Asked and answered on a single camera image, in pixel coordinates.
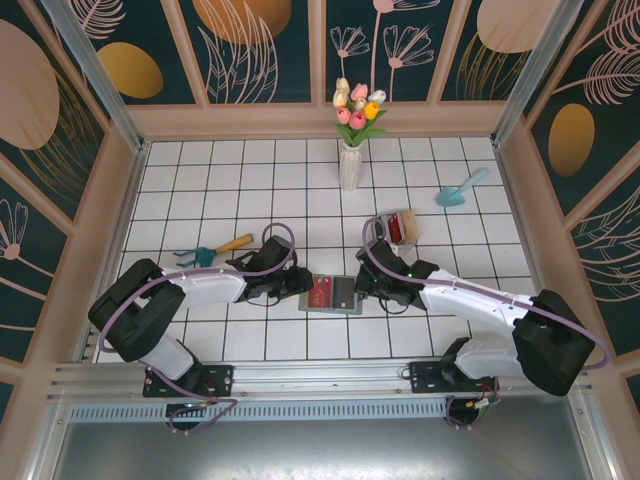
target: white tile floor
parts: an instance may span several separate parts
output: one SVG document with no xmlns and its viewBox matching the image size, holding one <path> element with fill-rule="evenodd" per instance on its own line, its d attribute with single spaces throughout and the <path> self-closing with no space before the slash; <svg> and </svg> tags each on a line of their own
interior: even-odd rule
<svg viewBox="0 0 640 480">
<path fill-rule="evenodd" d="M 296 234 L 301 265 L 356 275 L 367 218 L 411 208 L 420 240 L 406 261 L 428 260 L 483 285 L 535 293 L 487 138 L 379 138 L 365 145 L 364 157 L 361 187 L 348 193 L 338 187 L 335 139 L 154 143 L 120 272 L 140 258 L 176 268 L 173 251 L 215 248 L 245 233 L 259 239 L 277 220 Z M 445 211 L 435 203 L 441 187 L 459 185 L 481 167 L 490 174 L 464 205 Z M 268 308 L 192 308 L 170 328 L 201 360 L 233 362 L 439 356 L 473 333 L 466 320 L 442 312 L 389 315 L 367 299 L 361 316 L 306 313 L 297 297 Z M 97 361 L 117 358 L 101 354 Z"/>
</svg>

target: vase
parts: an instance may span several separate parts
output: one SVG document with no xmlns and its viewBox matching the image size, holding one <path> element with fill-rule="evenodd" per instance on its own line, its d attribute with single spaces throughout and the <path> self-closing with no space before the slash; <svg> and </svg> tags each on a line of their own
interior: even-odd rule
<svg viewBox="0 0 640 480">
<path fill-rule="evenodd" d="M 353 192 L 360 183 L 361 147 L 362 144 L 350 147 L 343 142 L 340 149 L 340 188 L 347 192 Z"/>
</svg>

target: orange handle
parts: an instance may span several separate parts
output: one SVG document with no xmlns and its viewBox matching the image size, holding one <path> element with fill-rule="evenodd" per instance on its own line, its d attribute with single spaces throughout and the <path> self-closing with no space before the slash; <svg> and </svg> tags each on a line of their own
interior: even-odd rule
<svg viewBox="0 0 640 480">
<path fill-rule="evenodd" d="M 236 248 L 244 247 L 245 245 L 249 245 L 253 242 L 253 236 L 250 233 L 243 235 L 242 237 L 236 238 L 235 240 L 231 240 L 229 243 L 225 243 L 224 245 L 216 248 L 216 253 L 224 253 L 229 250 L 235 250 Z"/>
</svg>

